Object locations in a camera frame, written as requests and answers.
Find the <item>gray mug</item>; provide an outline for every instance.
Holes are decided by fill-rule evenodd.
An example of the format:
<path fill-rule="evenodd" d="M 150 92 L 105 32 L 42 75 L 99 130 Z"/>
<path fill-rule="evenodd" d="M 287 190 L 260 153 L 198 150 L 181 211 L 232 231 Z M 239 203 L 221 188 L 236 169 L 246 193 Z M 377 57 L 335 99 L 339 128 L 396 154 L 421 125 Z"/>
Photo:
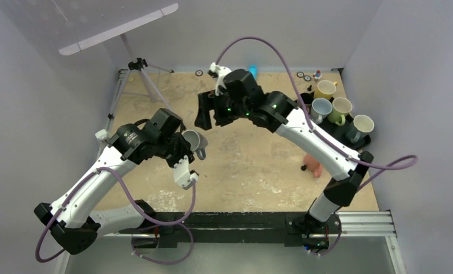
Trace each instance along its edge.
<path fill-rule="evenodd" d="M 208 141 L 205 136 L 195 130 L 185 130 L 182 135 L 191 145 L 191 151 L 196 152 L 198 159 L 204 160 L 207 157 L 205 148 L 208 145 Z"/>
<path fill-rule="evenodd" d="M 312 101 L 310 117 L 315 124 L 322 123 L 322 120 L 324 120 L 331 112 L 332 104 L 329 100 L 325 98 L 316 98 Z"/>
<path fill-rule="evenodd" d="M 356 115 L 350 128 L 346 132 L 346 138 L 353 144 L 364 138 L 374 129 L 374 122 L 367 115 Z"/>

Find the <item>tabletop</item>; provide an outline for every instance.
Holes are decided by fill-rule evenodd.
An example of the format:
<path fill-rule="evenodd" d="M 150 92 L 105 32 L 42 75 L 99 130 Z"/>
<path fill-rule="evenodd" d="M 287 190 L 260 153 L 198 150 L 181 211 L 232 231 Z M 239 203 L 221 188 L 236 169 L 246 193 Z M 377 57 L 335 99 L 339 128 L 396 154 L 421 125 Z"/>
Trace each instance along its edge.
<path fill-rule="evenodd" d="M 306 92 L 309 85 L 315 89 L 313 80 L 306 82 L 295 74 L 300 92 Z M 197 94 L 215 86 L 208 74 L 150 76 L 173 111 L 184 119 L 186 127 L 198 130 L 208 139 L 207 158 L 203 161 L 197 158 L 191 164 L 191 169 L 200 174 L 195 211 L 305 211 L 330 180 L 331 176 L 325 170 L 319 179 L 309 171 L 301 171 L 303 150 L 264 128 L 255 127 L 248 120 L 239 119 L 208 131 L 194 127 Z M 337 71 L 323 72 L 322 79 L 338 82 L 335 98 L 346 96 Z M 125 92 L 147 94 L 137 74 L 132 74 L 130 80 Z M 264 92 L 278 90 L 296 99 L 286 73 L 259 73 L 257 82 Z M 151 102 L 146 96 L 122 95 L 112 132 L 122 124 L 150 118 L 160 107 L 164 107 L 162 102 Z M 124 181 L 135 199 L 147 201 L 156 211 L 185 211 L 191 203 L 191 189 L 180 188 L 173 181 L 171 169 L 160 158 L 142 162 L 124 176 Z M 127 204 L 122 189 L 115 185 L 96 210 Z M 371 185 L 355 196 L 351 206 L 342 210 L 378 210 Z"/>

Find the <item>tripod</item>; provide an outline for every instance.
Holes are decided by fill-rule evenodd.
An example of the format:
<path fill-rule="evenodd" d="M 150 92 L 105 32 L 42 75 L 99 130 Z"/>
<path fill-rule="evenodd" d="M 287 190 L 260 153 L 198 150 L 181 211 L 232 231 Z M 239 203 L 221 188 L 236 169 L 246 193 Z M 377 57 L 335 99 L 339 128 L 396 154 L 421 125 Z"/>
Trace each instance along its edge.
<path fill-rule="evenodd" d="M 129 79 L 129 76 L 131 75 L 131 72 L 136 70 L 139 73 L 139 77 L 141 78 L 141 81 L 143 82 L 144 87 L 146 88 L 147 95 L 145 94 L 139 94 L 139 93 L 127 93 L 129 95 L 137 95 L 137 96 L 147 96 L 151 99 L 151 101 L 156 102 L 159 99 L 161 99 L 166 107 L 168 109 L 171 109 L 171 106 L 169 105 L 168 101 L 163 97 L 159 89 L 156 87 L 156 85 L 153 83 L 149 75 L 146 73 L 145 68 L 146 67 L 153 67 L 158 70 L 166 71 L 168 73 L 173 73 L 173 70 L 168 70 L 166 68 L 162 68 L 157 65 L 153 65 L 150 63 L 147 63 L 145 59 L 143 58 L 134 58 L 131 47 L 129 46 L 129 42 L 127 41 L 126 34 L 123 33 L 120 35 L 120 38 L 124 44 L 124 47 L 127 50 L 127 53 L 129 57 L 131 58 L 131 62 L 128 64 L 128 69 L 122 69 L 119 70 L 119 75 L 118 75 L 118 83 L 116 85 L 116 90 L 114 94 L 114 98 L 112 100 L 112 105 L 111 108 L 109 109 L 109 114 L 107 117 L 109 118 L 107 122 L 107 130 L 110 130 L 112 127 L 112 123 L 114 121 L 114 117 L 116 115 L 116 109 L 119 103 L 119 99 L 121 95 L 124 93 L 124 88 L 126 87 L 127 80 Z"/>

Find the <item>gray floor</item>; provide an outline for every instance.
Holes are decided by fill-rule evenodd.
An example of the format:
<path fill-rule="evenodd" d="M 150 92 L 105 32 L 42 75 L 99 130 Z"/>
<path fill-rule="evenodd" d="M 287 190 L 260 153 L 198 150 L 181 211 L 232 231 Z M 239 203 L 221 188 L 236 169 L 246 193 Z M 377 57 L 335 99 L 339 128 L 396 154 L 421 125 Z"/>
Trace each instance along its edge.
<path fill-rule="evenodd" d="M 175 260 L 188 244 L 177 249 L 157 249 L 151 257 Z M 301 247 L 282 244 L 195 244 L 189 258 L 176 265 L 157 265 L 131 256 L 129 238 L 101 238 L 83 253 L 71 256 L 67 273 L 73 274 L 165 274 L 165 273 L 321 273 L 393 274 L 384 237 L 343 238 L 328 255 L 308 256 Z"/>

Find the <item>green mug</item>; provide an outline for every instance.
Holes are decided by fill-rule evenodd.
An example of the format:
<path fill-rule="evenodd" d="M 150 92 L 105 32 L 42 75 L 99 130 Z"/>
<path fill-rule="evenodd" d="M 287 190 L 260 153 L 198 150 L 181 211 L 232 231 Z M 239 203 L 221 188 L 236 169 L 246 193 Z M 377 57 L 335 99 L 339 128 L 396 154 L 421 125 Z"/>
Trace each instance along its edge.
<path fill-rule="evenodd" d="M 343 97 L 335 98 L 333 100 L 333 110 L 329 116 L 327 116 L 327 119 L 338 126 L 344 126 L 346 123 L 346 116 L 351 110 L 353 110 L 351 101 Z"/>

